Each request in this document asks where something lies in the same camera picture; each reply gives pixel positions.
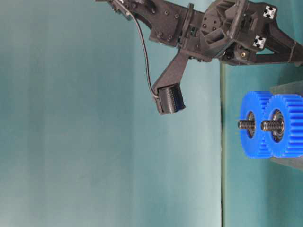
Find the black cable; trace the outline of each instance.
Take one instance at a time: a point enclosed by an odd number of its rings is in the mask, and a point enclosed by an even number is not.
[[[124,9],[126,11],[126,15],[127,16],[131,16],[132,19],[134,20],[134,22],[137,25],[137,29],[138,29],[138,33],[140,36],[140,40],[141,40],[141,44],[142,44],[142,48],[143,48],[143,52],[144,52],[144,56],[145,56],[145,67],[146,67],[146,77],[147,77],[147,83],[148,83],[148,88],[152,94],[152,96],[157,99],[159,98],[159,96],[154,92],[154,90],[152,89],[152,84],[151,84],[151,77],[150,77],[150,66],[149,66],[149,62],[148,62],[148,56],[147,56],[147,51],[146,51],[146,46],[145,46],[145,41],[144,41],[144,37],[143,37],[143,33],[141,30],[141,27],[138,23],[138,20],[134,17],[134,15],[131,13],[131,11],[129,11],[119,0],[114,0],[122,9]]]

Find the teal wall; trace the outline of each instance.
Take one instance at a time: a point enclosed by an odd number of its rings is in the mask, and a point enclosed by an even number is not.
[[[278,6],[280,28],[303,43],[303,1],[266,2]],[[272,86],[303,80],[303,67],[291,64],[223,66],[222,70],[223,226],[303,226],[303,173],[269,160],[247,158],[237,129],[239,109],[248,91],[269,90]]]
[[[174,0],[188,5],[188,0]],[[210,0],[192,0],[205,11]],[[149,94],[136,36],[134,63],[134,227],[221,226],[219,62],[190,60],[181,89],[187,108],[159,116]],[[177,50],[147,42],[152,81]]]
[[[220,226],[217,61],[190,61],[187,109],[159,116],[106,3],[3,0],[0,28],[0,226]],[[147,44],[154,81],[177,50]]]
[[[0,28],[0,226],[131,226],[133,24],[3,0]]]

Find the robotic arm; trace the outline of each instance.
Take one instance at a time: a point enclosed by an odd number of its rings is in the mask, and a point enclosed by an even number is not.
[[[178,53],[152,86],[160,114],[185,108],[180,82],[189,59],[230,65],[303,64],[303,46],[281,31],[277,7],[248,0],[216,0],[205,13],[164,0],[107,0],[115,12],[130,14],[151,30],[149,39]],[[271,54],[257,54],[264,49]]]

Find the screw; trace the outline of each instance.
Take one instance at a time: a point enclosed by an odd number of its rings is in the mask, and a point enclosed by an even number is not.
[[[238,128],[239,129],[255,129],[256,125],[255,125],[255,121],[238,121]]]
[[[263,131],[281,131],[283,127],[282,121],[263,121],[261,123],[261,129]]]

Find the blue gear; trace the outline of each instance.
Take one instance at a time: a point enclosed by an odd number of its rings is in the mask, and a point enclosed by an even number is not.
[[[261,123],[264,120],[264,110],[272,94],[269,91],[250,91],[243,98],[240,109],[240,120],[246,120],[249,113],[253,112],[256,129],[254,136],[250,138],[247,130],[240,130],[241,143],[245,154],[249,158],[270,158],[272,153],[264,141],[264,132]]]
[[[303,99],[299,95],[275,95],[264,112],[271,120],[275,110],[284,118],[284,135],[276,142],[271,132],[265,133],[265,141],[275,157],[300,157],[303,155]]]

